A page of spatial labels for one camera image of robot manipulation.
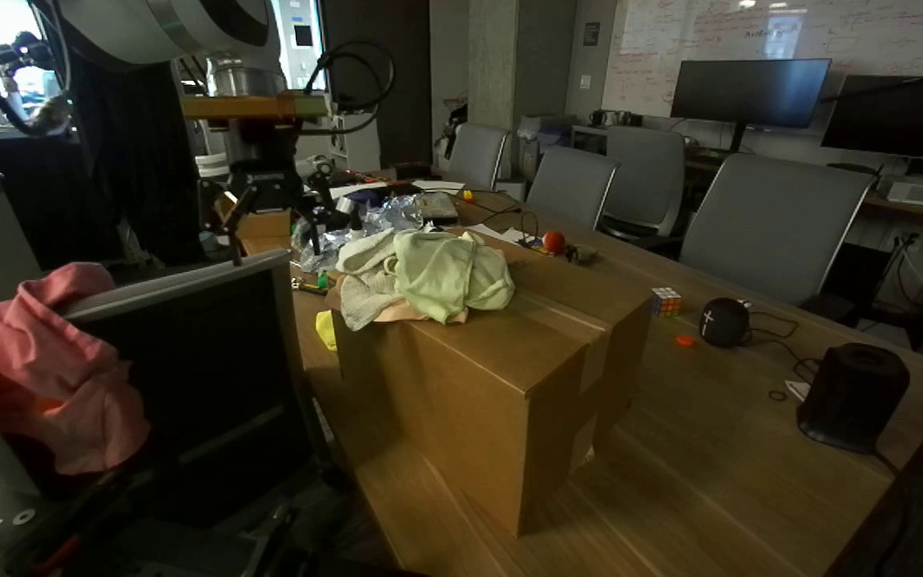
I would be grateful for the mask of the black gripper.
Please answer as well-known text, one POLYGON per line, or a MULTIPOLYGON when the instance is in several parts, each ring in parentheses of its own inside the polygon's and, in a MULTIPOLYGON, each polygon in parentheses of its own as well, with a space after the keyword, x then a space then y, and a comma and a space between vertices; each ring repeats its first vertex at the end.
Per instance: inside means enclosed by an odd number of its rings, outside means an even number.
POLYGON ((312 247, 321 247, 321 232, 337 232, 346 225, 346 214, 329 196, 329 171, 317 168, 312 177, 297 174, 294 153, 300 136, 300 119, 282 122, 273 129, 273 147, 267 153, 257 160, 238 160, 230 168, 228 192, 234 201, 222 214, 222 232, 228 233, 234 255, 248 252, 238 226, 259 207, 267 192, 275 192, 279 205, 306 225, 312 247))

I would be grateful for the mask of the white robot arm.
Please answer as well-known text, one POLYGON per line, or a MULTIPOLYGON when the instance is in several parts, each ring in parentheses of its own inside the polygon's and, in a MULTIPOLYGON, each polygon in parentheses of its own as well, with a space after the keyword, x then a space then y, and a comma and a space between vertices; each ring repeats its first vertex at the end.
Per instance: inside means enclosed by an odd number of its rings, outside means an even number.
POLYGON ((257 97, 286 97, 275 0, 50 0, 89 178, 133 240, 202 263, 195 160, 172 62, 243 58, 257 97))

